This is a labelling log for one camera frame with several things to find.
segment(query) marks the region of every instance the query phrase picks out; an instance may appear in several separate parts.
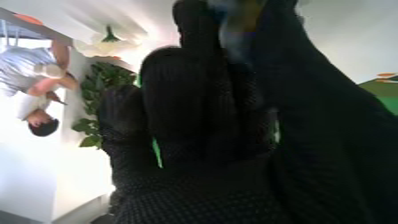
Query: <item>floor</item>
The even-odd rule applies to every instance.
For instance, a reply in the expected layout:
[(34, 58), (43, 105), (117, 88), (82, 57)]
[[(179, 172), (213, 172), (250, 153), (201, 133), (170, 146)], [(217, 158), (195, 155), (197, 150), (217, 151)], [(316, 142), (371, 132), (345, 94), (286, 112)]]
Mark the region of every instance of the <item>floor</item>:
[(114, 223), (114, 217), (110, 215), (101, 216), (92, 224), (112, 224)]

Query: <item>gray shirt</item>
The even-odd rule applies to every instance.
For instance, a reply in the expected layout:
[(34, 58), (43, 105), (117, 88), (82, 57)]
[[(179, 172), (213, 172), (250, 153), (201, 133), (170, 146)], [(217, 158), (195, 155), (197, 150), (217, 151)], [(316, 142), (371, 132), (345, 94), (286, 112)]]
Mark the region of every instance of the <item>gray shirt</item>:
[(0, 107), (7, 108), (5, 113), (18, 119), (48, 107), (46, 97), (34, 97), (25, 92), (46, 78), (35, 66), (50, 64), (57, 64), (57, 60), (46, 48), (12, 47), (0, 54)]

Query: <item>dark hair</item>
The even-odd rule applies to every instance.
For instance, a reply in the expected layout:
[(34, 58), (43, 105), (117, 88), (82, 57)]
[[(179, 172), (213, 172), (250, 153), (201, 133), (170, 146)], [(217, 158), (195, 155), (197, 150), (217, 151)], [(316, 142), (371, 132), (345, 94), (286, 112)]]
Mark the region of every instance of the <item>dark hair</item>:
[(46, 137), (48, 135), (53, 134), (53, 132), (57, 131), (59, 129), (59, 120), (53, 119), (50, 123), (46, 124), (41, 124), (39, 127), (34, 127), (30, 124), (28, 124), (28, 129), (32, 131), (32, 134), (37, 136), (37, 137)]

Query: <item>potted plant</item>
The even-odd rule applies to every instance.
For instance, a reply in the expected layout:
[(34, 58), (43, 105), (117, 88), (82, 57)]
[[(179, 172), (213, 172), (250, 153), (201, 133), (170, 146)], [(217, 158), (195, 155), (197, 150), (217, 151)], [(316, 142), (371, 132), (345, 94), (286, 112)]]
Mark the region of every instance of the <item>potted plant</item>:
[(99, 124), (96, 119), (101, 95), (110, 87), (133, 84), (135, 76), (130, 70), (103, 62), (92, 64), (91, 69), (92, 75), (87, 75), (82, 82), (85, 113), (91, 118), (82, 118), (78, 120), (73, 125), (73, 130), (83, 132), (87, 135), (80, 147), (98, 147), (98, 149), (101, 149)]

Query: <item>dark clothing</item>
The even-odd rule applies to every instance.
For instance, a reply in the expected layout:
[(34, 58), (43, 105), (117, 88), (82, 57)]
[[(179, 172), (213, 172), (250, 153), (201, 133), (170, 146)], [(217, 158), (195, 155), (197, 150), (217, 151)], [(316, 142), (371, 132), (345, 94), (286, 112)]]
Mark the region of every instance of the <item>dark clothing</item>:
[[(124, 118), (107, 123), (108, 111), (121, 111), (121, 105), (99, 110), (123, 195), (115, 223), (396, 223), (398, 120), (320, 54), (291, 5), (268, 0), (259, 19), (250, 51), (254, 83), (266, 90), (259, 94), (258, 86), (249, 91), (233, 84), (206, 30), (206, 4), (188, 0), (176, 8), (183, 4), (194, 10), (185, 10), (186, 18), (201, 18), (178, 23), (183, 49), (154, 52), (142, 66), (147, 126)], [(242, 100), (245, 92), (250, 97)], [(261, 156), (268, 149), (250, 151), (240, 138), (261, 129), (256, 112), (270, 106), (282, 139)], [(137, 107), (126, 108), (142, 118)], [(160, 143), (165, 169), (156, 166), (149, 136)]]

